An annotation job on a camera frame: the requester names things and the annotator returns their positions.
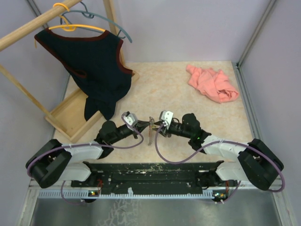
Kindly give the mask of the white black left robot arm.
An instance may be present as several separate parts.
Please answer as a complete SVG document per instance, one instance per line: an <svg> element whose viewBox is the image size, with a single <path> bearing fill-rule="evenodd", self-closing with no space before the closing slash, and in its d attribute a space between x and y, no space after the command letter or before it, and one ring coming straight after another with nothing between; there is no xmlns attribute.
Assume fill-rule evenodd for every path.
<svg viewBox="0 0 301 226"><path fill-rule="evenodd" d="M57 139L49 140L25 167L27 174L40 188L48 188L58 181L71 181L80 186L92 187L101 180L98 170L88 160L107 157L117 149L115 143L129 136L142 137L148 121L140 121L131 116L123 118L124 125L117 127L113 121L106 121L96 139L85 144L63 145Z"/></svg>

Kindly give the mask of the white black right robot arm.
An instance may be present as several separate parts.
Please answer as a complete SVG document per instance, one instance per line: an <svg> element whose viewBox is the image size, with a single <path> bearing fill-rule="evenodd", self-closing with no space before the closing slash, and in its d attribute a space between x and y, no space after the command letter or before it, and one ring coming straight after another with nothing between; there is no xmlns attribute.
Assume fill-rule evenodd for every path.
<svg viewBox="0 0 301 226"><path fill-rule="evenodd" d="M280 178L282 184L277 192L285 187L283 163L260 139L239 143L219 138L203 130L193 113L185 114L179 121L173 118L172 112L162 111L155 125L157 136L188 138L188 144L197 153L218 155L225 159L210 174L210 181L215 186L221 186L228 180L248 181L258 189L268 191Z"/></svg>

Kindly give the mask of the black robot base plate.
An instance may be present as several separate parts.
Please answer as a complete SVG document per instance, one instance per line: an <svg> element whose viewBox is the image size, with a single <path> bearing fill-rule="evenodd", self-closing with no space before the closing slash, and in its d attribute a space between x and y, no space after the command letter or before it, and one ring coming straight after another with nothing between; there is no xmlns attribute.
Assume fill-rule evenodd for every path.
<svg viewBox="0 0 301 226"><path fill-rule="evenodd" d="M92 163L101 176L95 186L101 194L180 195L202 194L209 187L236 186L236 180L221 181L214 169L218 162L184 163ZM73 188L88 188L71 182Z"/></svg>

